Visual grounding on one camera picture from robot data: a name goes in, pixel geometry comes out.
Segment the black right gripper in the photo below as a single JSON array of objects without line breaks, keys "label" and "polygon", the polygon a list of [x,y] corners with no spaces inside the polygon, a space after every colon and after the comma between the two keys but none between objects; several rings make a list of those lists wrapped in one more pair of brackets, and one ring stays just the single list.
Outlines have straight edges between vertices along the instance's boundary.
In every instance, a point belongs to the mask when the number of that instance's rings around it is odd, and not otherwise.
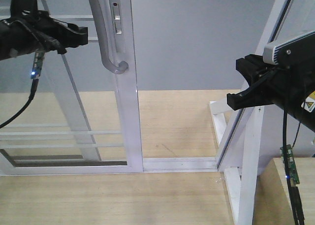
[{"label": "black right gripper", "polygon": [[236,60],[236,70],[249,87],[236,94],[227,94],[226,102],[233,110],[274,104],[287,108],[290,116],[310,130],[315,130],[315,111],[308,111],[304,102],[315,90],[315,69],[292,68],[290,71],[271,68],[263,57],[249,54]]}]

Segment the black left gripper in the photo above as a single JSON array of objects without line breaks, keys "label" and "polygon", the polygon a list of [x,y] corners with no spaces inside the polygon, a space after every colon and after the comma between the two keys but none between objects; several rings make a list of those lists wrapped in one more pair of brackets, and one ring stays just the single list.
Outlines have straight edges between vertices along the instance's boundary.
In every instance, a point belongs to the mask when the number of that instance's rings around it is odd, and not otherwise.
[{"label": "black left gripper", "polygon": [[88,44],[88,28],[52,19],[47,11],[38,18],[15,16],[0,21],[0,59],[39,51],[58,51]]}]

